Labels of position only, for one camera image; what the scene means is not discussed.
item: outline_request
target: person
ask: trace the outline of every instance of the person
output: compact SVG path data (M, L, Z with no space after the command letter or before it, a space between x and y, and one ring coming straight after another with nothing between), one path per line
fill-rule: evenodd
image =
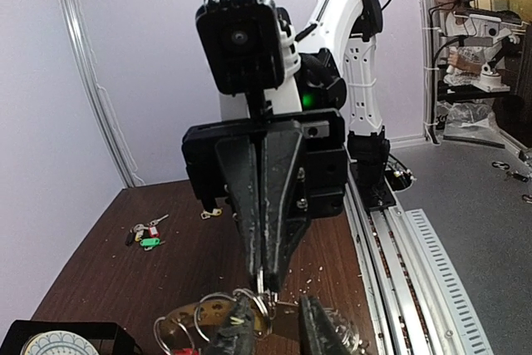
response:
M436 4L443 11L448 37L476 35L477 25L469 18L456 15L470 6L469 0L436 0ZM449 66L454 67L454 71L447 73L444 82L451 86L470 85L478 79L482 66L491 60L500 48L500 44L493 47L451 47L447 62Z

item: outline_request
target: screw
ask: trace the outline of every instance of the screw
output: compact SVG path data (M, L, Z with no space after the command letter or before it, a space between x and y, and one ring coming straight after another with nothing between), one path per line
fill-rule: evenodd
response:
M308 208L308 203L307 203L307 199L300 199L298 200L298 202L296 203L296 205L298 206L298 208L300 210L306 210Z
M303 167L299 168L298 180L305 180L305 169Z

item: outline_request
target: green led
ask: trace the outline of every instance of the green led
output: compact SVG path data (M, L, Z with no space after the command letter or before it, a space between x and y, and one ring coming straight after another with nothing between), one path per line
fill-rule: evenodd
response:
M314 105L314 96L310 94L303 95L301 102L303 104L303 108L312 108Z

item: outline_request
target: dark brown surface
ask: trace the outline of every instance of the dark brown surface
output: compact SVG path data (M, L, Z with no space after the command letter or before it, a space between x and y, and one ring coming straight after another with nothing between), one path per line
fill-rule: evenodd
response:
M201 220L200 211L188 182L123 190L72 255L33 318L117 322L145 354L160 354L151 332L156 318L207 293L247 285L231 216ZM131 226L164 214L170 214L159 225L164 245L150 252L137 244L124 245ZM344 215L313 222L293 256L291 271L281 300L293 302L300 291L316 295L323 306L340 309L358 325L363 338L374 342ZM292 355L298 353L297 346L271 337L259 344L258 353Z

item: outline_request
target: green key tag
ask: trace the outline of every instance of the green key tag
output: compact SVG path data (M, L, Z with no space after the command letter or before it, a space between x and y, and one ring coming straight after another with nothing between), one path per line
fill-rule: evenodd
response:
M160 243L160 239L158 237L154 237L151 239L144 239L140 241L141 247L156 247Z

